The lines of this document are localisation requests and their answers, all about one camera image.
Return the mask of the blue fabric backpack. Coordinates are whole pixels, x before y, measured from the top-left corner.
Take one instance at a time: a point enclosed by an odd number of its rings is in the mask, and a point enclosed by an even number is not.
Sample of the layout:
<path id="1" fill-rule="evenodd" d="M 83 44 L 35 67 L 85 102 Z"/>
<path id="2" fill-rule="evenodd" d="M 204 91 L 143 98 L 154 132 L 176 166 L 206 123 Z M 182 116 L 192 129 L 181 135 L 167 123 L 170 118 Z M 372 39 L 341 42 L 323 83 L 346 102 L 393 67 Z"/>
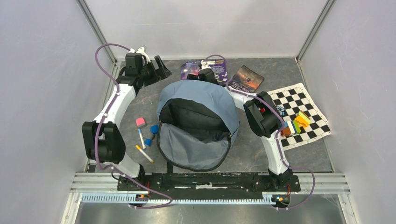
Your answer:
<path id="1" fill-rule="evenodd" d="M 161 155 L 172 165 L 195 172 L 218 168 L 240 127 L 231 94 L 204 81 L 180 80 L 164 87 L 156 114 Z"/>

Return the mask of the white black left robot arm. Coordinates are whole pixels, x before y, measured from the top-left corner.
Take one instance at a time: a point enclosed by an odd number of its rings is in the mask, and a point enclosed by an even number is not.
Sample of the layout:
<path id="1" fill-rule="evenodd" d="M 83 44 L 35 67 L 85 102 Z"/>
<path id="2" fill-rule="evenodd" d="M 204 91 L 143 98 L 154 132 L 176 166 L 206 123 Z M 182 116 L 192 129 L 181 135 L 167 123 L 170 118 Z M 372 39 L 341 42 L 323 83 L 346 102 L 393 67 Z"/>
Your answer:
<path id="1" fill-rule="evenodd" d="M 87 158 L 96 161 L 99 169 L 110 168 L 129 178 L 128 183 L 135 190 L 143 189 L 147 178 L 143 175 L 143 166 L 127 155 L 119 125 L 142 87 L 171 74 L 160 56 L 151 59 L 142 49 L 128 52 L 120 74 L 117 77 L 110 76 L 114 89 L 104 108 L 93 121 L 86 121 L 82 125 Z"/>

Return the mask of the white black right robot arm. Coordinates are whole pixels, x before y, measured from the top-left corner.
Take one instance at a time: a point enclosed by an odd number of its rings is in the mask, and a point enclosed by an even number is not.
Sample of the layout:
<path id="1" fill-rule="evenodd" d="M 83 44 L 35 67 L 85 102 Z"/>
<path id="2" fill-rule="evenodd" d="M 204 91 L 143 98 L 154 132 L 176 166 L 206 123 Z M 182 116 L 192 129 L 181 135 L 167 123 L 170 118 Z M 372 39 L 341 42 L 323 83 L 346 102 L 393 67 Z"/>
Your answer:
<path id="1" fill-rule="evenodd" d="M 285 126 L 271 96 L 260 93 L 238 91 L 227 84 L 226 90 L 232 96 L 235 106 L 242 109 L 247 117 L 250 129 L 259 136 L 269 161 L 270 185 L 275 190 L 284 189 L 293 176 L 284 154 L 279 134 Z"/>

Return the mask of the purple paperback book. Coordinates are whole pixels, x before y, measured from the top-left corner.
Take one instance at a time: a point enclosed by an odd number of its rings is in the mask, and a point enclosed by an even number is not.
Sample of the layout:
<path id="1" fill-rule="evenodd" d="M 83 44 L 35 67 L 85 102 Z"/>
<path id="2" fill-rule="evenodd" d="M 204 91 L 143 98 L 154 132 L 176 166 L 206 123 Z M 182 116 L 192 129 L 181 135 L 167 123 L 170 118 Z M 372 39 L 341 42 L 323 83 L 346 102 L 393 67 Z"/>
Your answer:
<path id="1" fill-rule="evenodd" d="M 197 75 L 202 68 L 201 61 L 202 59 L 183 63 L 180 67 L 181 79 L 187 79 L 189 74 Z M 224 59 L 210 59 L 206 64 L 212 69 L 214 77 L 219 84 L 224 84 L 228 81 L 227 63 Z"/>

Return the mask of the dark orange paperback book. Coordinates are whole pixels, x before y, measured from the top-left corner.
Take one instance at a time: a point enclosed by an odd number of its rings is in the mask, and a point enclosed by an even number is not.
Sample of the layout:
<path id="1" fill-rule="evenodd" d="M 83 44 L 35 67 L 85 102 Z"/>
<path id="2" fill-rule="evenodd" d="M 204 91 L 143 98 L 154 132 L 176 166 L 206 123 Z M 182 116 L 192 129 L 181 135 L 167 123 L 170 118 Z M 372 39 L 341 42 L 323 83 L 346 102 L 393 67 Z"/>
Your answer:
<path id="1" fill-rule="evenodd" d="M 263 76 L 243 65 L 231 78 L 229 86 L 239 91 L 254 93 L 264 79 Z"/>

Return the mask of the pink grey eraser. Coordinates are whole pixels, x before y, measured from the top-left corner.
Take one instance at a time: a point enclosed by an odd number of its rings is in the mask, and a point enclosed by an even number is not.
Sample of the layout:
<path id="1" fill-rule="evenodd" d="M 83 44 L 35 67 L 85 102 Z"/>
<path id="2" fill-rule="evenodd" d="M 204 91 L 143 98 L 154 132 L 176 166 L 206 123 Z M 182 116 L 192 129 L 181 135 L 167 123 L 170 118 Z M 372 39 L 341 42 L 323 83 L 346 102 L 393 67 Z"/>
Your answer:
<path id="1" fill-rule="evenodd" d="M 136 123 L 137 128 L 143 128 L 143 127 L 145 127 L 147 125 L 146 121 L 145 121 L 145 119 L 143 117 L 137 118 L 135 120 L 135 123 Z"/>

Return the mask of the blue pencil sharpener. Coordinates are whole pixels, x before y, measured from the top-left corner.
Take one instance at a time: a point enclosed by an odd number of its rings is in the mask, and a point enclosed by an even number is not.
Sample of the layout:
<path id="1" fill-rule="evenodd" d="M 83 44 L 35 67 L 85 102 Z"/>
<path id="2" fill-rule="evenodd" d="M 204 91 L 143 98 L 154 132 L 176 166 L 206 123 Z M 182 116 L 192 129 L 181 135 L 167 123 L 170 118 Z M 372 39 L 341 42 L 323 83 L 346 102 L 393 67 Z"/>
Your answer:
<path id="1" fill-rule="evenodd" d="M 159 125 L 152 125 L 152 126 L 150 127 L 150 132 L 151 132 L 152 134 L 157 135 L 157 134 L 158 134 L 158 131 L 159 131 Z"/>

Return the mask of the blue cap marker pen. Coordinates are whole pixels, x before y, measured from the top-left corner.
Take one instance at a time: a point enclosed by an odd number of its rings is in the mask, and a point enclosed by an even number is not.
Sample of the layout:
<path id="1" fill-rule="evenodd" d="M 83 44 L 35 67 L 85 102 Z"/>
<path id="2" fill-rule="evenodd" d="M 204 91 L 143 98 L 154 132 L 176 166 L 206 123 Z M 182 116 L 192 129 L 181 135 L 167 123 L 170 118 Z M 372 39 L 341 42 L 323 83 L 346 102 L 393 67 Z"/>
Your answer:
<path id="1" fill-rule="evenodd" d="M 140 128 L 138 128 L 138 133 L 139 133 L 139 137 L 140 137 L 140 140 L 141 140 L 142 149 L 143 149 L 144 151 L 146 151 L 147 148 L 146 148 L 146 145 L 145 145 L 145 139 L 144 139 L 144 137 L 143 137 L 142 130 L 141 130 Z"/>

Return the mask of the blue grey glue stick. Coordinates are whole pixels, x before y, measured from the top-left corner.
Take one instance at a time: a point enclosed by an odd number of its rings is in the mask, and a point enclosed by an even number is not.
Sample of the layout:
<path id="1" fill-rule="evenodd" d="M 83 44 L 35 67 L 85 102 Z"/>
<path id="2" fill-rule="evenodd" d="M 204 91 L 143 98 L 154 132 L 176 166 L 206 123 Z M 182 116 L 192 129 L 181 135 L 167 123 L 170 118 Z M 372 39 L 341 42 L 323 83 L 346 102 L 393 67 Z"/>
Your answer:
<path id="1" fill-rule="evenodd" d="M 151 133 L 149 137 L 146 138 L 144 141 L 145 146 L 150 147 L 153 143 L 154 138 L 155 138 L 155 134 Z"/>

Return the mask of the yellow cap marker pen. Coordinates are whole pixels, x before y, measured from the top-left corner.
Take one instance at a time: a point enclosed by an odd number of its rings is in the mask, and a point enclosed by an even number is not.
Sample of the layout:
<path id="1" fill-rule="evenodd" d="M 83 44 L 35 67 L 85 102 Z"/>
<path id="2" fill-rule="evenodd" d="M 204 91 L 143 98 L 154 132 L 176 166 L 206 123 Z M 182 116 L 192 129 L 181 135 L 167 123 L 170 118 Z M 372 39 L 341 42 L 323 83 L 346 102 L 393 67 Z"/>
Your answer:
<path id="1" fill-rule="evenodd" d="M 135 145 L 135 147 L 136 147 L 136 149 L 137 149 L 141 154 L 143 154 L 143 156 L 144 156 L 148 161 L 150 161 L 151 163 L 154 163 L 154 160 L 153 160 L 142 148 L 140 148 L 139 145 Z"/>

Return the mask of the owl pattern eraser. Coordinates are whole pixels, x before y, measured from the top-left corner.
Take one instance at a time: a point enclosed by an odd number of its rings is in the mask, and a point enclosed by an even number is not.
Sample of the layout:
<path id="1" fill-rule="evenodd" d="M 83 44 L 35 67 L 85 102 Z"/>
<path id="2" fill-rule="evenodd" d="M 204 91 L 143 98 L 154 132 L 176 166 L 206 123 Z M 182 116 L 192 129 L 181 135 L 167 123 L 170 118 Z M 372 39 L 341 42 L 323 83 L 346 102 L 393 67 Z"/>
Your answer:
<path id="1" fill-rule="evenodd" d="M 282 106 L 277 106 L 276 109 L 278 110 L 280 116 L 284 117 L 286 115 L 285 109 Z"/>

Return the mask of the black white checkered mat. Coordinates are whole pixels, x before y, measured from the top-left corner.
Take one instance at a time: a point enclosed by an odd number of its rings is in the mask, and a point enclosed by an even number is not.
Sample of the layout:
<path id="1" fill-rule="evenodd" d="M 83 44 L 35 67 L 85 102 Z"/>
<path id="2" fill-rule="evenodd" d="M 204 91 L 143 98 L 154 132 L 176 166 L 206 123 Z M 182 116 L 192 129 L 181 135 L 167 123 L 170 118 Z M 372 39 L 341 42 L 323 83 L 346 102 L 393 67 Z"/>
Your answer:
<path id="1" fill-rule="evenodd" d="M 302 83 L 269 91 L 268 94 L 287 124 L 297 124 L 298 120 L 306 120 L 307 125 L 300 124 L 296 133 L 280 138 L 284 150 L 293 149 L 332 134 L 327 118 L 315 105 Z"/>

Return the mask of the striped colour block stack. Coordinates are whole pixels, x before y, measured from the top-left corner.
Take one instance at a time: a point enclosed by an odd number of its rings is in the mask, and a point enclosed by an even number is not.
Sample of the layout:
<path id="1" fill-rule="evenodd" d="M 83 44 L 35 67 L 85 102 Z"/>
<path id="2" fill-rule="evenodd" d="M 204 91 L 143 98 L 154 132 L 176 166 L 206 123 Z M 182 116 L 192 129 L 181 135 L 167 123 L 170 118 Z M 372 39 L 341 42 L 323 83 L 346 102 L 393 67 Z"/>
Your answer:
<path id="1" fill-rule="evenodd" d="M 301 128 L 297 121 L 285 122 L 286 127 L 281 131 L 282 137 L 294 136 L 301 133 Z"/>

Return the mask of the orange green toy blocks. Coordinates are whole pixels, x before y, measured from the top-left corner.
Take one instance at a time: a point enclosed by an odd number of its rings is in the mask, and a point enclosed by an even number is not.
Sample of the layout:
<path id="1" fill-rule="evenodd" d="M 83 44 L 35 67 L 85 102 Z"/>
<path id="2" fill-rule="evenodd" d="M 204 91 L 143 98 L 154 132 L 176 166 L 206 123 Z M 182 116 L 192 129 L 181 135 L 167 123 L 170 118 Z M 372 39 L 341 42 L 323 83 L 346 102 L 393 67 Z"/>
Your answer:
<path id="1" fill-rule="evenodd" d="M 296 121 L 303 128 L 307 128 L 312 123 L 310 117 L 303 111 L 299 111 L 294 121 Z"/>

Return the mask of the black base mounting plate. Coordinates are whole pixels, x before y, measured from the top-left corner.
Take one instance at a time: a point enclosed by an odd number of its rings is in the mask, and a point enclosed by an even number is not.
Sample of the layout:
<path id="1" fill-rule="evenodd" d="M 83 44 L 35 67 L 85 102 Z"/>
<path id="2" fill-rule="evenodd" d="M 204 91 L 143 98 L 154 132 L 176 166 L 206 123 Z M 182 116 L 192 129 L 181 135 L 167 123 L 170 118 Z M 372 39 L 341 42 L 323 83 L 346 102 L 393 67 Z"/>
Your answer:
<path id="1" fill-rule="evenodd" d="M 296 175 L 278 181 L 267 173 L 151 173 L 138 177 L 138 184 L 117 178 L 118 191 L 136 191 L 139 196 L 151 189 L 149 199 L 215 200 L 260 199 L 263 192 L 299 192 Z"/>

